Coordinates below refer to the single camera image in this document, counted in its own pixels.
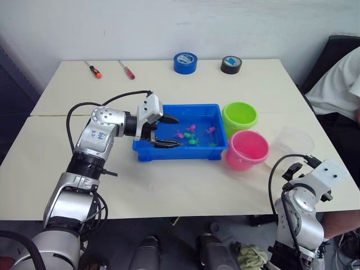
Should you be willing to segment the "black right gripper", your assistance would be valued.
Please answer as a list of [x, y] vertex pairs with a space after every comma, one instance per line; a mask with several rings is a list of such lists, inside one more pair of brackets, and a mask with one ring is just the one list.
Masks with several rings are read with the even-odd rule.
[[282, 175], [282, 178], [286, 181], [291, 181], [296, 172], [298, 172], [302, 168], [302, 163], [293, 163], [286, 172]]

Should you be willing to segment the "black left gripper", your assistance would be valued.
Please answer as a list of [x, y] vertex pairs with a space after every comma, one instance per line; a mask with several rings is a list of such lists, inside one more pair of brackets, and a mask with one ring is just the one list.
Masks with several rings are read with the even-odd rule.
[[[178, 124], [179, 120], [174, 116], [163, 114], [161, 117], [161, 122], [165, 124]], [[171, 149], [175, 147], [182, 146], [183, 144], [179, 141], [172, 139], [160, 140], [156, 138], [155, 131], [158, 128], [158, 121], [156, 120], [154, 123], [145, 123], [142, 126], [141, 131], [141, 140], [149, 141], [155, 148], [159, 149]]]

